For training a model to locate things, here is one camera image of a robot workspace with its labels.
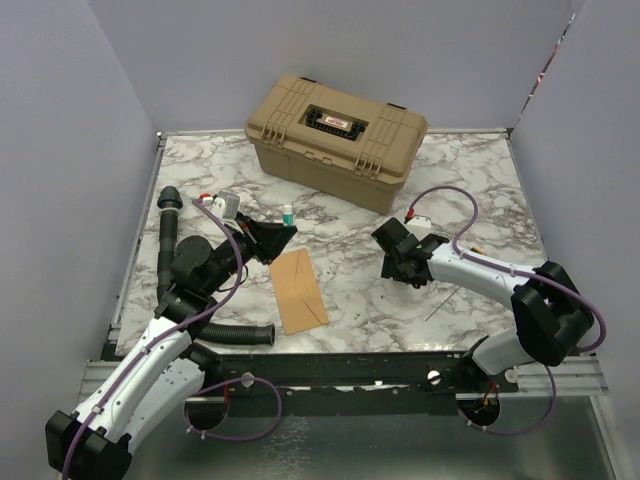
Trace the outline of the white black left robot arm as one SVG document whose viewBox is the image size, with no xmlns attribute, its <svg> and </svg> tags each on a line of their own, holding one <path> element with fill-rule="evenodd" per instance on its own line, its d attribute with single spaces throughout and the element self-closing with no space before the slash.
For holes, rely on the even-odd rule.
<svg viewBox="0 0 640 480">
<path fill-rule="evenodd" d="M 141 337 L 110 376 L 71 413 L 45 426 L 48 462 L 65 479 L 121 479 L 134 453 L 188 396 L 214 392 L 221 371 L 197 341 L 223 305 L 213 294 L 244 265 L 270 264 L 297 229 L 243 214 L 217 219 L 225 241 L 177 238 L 178 212 L 160 214 L 158 305 Z"/>
</svg>

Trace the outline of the green white glue stick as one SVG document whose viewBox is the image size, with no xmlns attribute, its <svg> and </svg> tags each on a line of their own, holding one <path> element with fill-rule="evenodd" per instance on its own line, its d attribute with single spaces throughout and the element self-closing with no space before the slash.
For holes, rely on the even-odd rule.
<svg viewBox="0 0 640 480">
<path fill-rule="evenodd" d="M 285 226 L 295 225 L 293 207 L 290 204 L 286 204 L 283 206 L 282 221 Z"/>
</svg>

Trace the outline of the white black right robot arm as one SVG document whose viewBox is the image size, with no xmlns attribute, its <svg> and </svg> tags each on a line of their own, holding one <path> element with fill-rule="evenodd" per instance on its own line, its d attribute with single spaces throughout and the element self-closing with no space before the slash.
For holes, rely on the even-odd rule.
<svg viewBox="0 0 640 480">
<path fill-rule="evenodd" d="M 381 276 L 417 289 L 433 281 L 471 290 L 511 310 L 515 326 L 477 342 L 459 367 L 461 383 L 481 391 L 511 367 L 538 362 L 557 366 L 576 351 L 594 324 L 591 310 L 566 271 L 547 261 L 533 268 L 483 258 L 447 238 L 416 236 L 417 228 L 396 218 L 372 233 L 384 252 Z"/>
</svg>

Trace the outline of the brown kraft envelope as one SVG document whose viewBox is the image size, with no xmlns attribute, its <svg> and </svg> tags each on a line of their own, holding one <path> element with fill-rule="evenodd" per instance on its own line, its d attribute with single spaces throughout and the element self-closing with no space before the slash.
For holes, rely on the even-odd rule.
<svg viewBox="0 0 640 480">
<path fill-rule="evenodd" d="M 329 324 L 311 258 L 306 248 L 281 254 L 270 266 L 285 335 Z"/>
</svg>

